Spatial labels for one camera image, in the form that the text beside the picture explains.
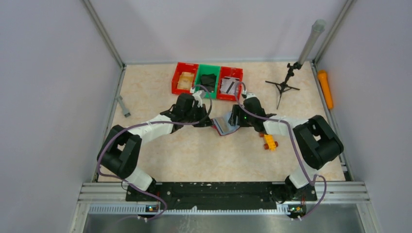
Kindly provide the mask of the red card holder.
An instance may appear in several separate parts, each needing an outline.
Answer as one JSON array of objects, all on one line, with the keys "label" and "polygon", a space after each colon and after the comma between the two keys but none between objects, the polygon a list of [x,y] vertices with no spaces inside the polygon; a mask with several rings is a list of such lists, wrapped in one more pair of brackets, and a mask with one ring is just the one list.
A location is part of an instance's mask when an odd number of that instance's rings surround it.
[{"label": "red card holder", "polygon": [[223,116],[215,117],[212,119],[212,123],[213,123],[212,127],[216,129],[219,136],[226,136],[226,135],[232,134],[240,128],[239,125],[232,126],[229,124],[229,119],[231,117],[231,114],[232,114],[232,111],[229,111]]}]

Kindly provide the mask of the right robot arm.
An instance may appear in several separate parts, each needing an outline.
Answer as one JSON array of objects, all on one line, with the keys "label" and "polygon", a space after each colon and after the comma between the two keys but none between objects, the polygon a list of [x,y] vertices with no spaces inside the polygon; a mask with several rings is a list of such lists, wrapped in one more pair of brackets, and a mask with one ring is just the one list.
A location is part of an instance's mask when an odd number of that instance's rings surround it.
[{"label": "right robot arm", "polygon": [[288,136],[298,160],[296,168],[274,195],[277,201],[298,200],[305,190],[320,176],[319,171],[335,160],[344,146],[324,117],[315,115],[309,119],[268,114],[257,97],[234,104],[228,123],[235,127],[252,127],[266,135]]}]

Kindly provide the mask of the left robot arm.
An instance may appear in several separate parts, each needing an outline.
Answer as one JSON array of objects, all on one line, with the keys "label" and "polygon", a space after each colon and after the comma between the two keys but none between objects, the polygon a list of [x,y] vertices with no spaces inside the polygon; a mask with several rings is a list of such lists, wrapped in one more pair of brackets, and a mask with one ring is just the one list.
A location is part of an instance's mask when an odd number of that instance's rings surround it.
[{"label": "left robot arm", "polygon": [[164,135],[172,134],[185,125],[208,127],[211,125],[210,110],[203,104],[205,91],[178,96],[170,109],[161,112],[153,119],[131,127],[112,127],[97,156],[98,165],[111,171],[111,176],[125,180],[137,188],[143,200],[154,198],[154,179],[137,166],[140,149],[143,145]]}]

